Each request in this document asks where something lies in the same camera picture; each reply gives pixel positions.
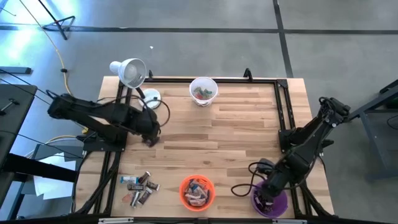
wood grain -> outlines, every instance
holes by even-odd
[[[104,77],[99,98],[116,96],[118,82],[118,77]],[[288,83],[295,122],[297,126],[303,126],[312,118],[304,80],[288,79]],[[126,185],[118,182],[112,216],[261,218],[249,197],[235,197],[230,188],[250,181],[247,168],[250,162],[263,157],[276,162],[280,158],[279,120],[273,86],[219,84],[219,95],[206,108],[198,107],[191,100],[188,83],[149,83],[142,88],[158,89],[172,114],[169,123],[162,128],[160,142],[153,148],[143,145],[141,137],[129,134],[118,174],[140,176],[149,171],[151,181],[161,187],[144,206],[132,209],[128,203],[121,202],[128,191]],[[140,108],[136,100],[131,104]],[[165,106],[161,105],[155,112],[159,122],[163,123],[167,118]],[[102,152],[92,153],[81,168],[76,193],[77,209],[98,185],[103,156]],[[186,176],[192,174],[205,175],[215,185],[215,201],[204,212],[191,212],[180,203],[178,187]],[[325,171],[320,162],[309,175],[308,186],[324,208],[333,213]],[[293,218],[290,192],[286,192],[289,207],[281,217]],[[107,193],[104,194],[102,209],[106,197]],[[302,204],[300,191],[298,197]]]

